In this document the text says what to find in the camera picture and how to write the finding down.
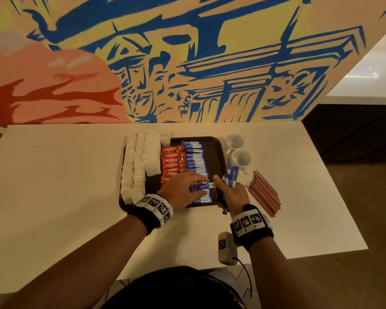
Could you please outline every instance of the hand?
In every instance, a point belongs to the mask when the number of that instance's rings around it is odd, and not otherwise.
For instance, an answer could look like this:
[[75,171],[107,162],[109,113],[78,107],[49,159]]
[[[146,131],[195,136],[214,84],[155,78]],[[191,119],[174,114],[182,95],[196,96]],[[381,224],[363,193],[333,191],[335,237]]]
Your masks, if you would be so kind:
[[196,199],[206,195],[206,191],[196,191],[191,193],[189,188],[196,182],[208,182],[209,178],[198,173],[187,171],[172,176],[169,181],[160,189],[157,194],[164,197],[174,211],[185,208]]
[[250,204],[246,187],[242,185],[242,183],[236,182],[236,187],[228,187],[217,175],[213,176],[213,180],[216,187],[224,193],[224,198],[229,206],[232,219],[242,213],[244,205]]

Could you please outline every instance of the brown floor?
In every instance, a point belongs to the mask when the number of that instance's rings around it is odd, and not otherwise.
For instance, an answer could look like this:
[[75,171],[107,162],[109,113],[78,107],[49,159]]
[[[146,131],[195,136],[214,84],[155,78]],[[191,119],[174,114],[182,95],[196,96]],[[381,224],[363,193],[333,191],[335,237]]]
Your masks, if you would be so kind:
[[327,168],[369,249],[291,262],[330,308],[386,309],[386,164]]

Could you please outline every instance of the forearm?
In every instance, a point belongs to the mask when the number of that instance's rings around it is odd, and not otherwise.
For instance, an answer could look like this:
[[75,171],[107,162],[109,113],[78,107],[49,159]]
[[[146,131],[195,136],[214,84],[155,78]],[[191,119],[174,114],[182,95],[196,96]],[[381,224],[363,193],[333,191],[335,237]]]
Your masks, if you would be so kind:
[[1,308],[87,308],[117,279],[147,234],[129,215],[43,272]]
[[315,291],[294,272],[271,237],[254,243],[249,254],[263,309],[326,308]]

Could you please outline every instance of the wall mural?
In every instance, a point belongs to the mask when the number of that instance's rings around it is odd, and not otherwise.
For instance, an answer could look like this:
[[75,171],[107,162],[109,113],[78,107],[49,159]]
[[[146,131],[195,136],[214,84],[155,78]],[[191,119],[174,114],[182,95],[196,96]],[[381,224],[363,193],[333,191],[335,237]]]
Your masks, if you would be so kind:
[[386,0],[0,0],[0,134],[301,120],[385,33]]

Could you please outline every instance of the black wristband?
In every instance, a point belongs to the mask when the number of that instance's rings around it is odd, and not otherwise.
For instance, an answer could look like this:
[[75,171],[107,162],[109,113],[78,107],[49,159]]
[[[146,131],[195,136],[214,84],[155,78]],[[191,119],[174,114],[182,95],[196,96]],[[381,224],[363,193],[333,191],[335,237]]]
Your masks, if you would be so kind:
[[252,204],[243,207],[243,212],[232,219],[230,228],[235,243],[247,251],[258,240],[268,236],[274,237],[268,218]]
[[129,210],[128,215],[139,218],[149,235],[153,229],[160,228],[173,216],[173,208],[165,198],[147,194]]

